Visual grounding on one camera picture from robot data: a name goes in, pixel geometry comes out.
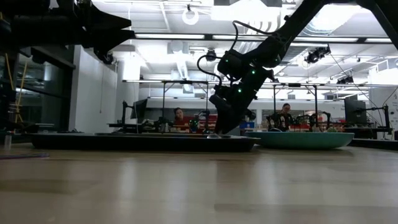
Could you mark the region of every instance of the wooden floor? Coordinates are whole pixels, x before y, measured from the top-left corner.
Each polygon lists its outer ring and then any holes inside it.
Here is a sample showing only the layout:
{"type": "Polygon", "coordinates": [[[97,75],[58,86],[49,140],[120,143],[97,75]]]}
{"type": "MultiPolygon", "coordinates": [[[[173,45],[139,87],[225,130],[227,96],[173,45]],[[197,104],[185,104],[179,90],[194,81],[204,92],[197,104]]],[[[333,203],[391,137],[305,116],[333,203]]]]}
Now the wooden floor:
{"type": "Polygon", "coordinates": [[[1,224],[398,223],[398,152],[50,154],[0,160],[1,224]]]}

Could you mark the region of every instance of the woman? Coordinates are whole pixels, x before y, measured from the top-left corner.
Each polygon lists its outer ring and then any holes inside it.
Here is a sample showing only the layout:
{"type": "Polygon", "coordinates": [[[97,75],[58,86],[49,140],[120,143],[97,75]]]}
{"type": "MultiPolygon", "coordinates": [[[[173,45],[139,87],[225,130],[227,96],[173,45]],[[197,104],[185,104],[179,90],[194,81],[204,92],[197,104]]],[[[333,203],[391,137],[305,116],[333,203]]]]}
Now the woman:
{"type": "Polygon", "coordinates": [[[174,126],[182,128],[181,126],[189,126],[190,118],[184,118],[184,113],[181,108],[174,109],[174,126]]]}
{"type": "Polygon", "coordinates": [[[174,120],[175,121],[183,121],[184,120],[184,113],[182,112],[181,108],[174,109],[174,120]]]}
{"type": "Polygon", "coordinates": [[[282,111],[279,112],[280,114],[280,125],[282,128],[282,131],[288,131],[289,126],[293,120],[292,115],[289,114],[290,111],[290,104],[285,103],[282,107],[282,111]]]}
{"type": "Polygon", "coordinates": [[[288,131],[289,126],[292,123],[292,115],[289,114],[290,111],[290,104],[285,103],[282,107],[282,110],[270,117],[268,120],[270,122],[270,129],[277,128],[281,131],[288,131]]]}

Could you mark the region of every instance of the blue object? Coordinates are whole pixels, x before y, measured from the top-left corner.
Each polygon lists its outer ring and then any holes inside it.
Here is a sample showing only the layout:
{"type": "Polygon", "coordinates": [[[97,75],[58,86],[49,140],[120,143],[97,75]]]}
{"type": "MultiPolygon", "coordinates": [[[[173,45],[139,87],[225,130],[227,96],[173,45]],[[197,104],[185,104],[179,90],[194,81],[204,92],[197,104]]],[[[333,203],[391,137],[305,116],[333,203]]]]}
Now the blue object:
{"type": "Polygon", "coordinates": [[[244,128],[254,128],[254,122],[243,122],[239,125],[240,129],[244,129],[244,128]]]}
{"type": "Polygon", "coordinates": [[[49,157],[48,152],[32,153],[32,154],[14,154],[14,155],[0,155],[1,159],[29,159],[29,158],[45,158],[49,157]]]}
{"type": "Polygon", "coordinates": [[[246,132],[261,138],[258,144],[270,149],[334,149],[347,146],[354,133],[246,132]]]}

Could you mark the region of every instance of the computer monitor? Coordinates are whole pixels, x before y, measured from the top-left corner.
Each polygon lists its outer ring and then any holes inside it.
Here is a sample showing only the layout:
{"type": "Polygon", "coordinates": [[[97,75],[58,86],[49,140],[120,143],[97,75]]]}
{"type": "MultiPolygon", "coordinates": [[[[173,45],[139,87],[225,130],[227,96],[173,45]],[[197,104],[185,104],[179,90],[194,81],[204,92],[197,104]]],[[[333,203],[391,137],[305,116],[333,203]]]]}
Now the computer monitor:
{"type": "Polygon", "coordinates": [[[368,122],[366,111],[361,111],[361,109],[366,109],[365,102],[345,98],[344,106],[347,123],[366,124],[368,122]]]}
{"type": "Polygon", "coordinates": [[[147,108],[147,102],[148,102],[148,99],[144,99],[144,100],[139,100],[139,101],[133,103],[131,105],[132,109],[131,109],[130,119],[137,118],[137,123],[141,123],[144,120],[145,110],[147,108]]]}

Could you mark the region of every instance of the teal platform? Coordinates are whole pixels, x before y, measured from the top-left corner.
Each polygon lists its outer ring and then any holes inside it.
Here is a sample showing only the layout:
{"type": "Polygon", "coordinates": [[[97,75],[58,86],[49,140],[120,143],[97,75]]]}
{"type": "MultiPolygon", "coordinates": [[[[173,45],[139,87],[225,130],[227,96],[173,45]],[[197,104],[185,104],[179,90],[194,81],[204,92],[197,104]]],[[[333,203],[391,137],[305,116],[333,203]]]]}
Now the teal platform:
{"type": "Polygon", "coordinates": [[[247,132],[269,149],[334,149],[347,146],[354,133],[247,132]]]}

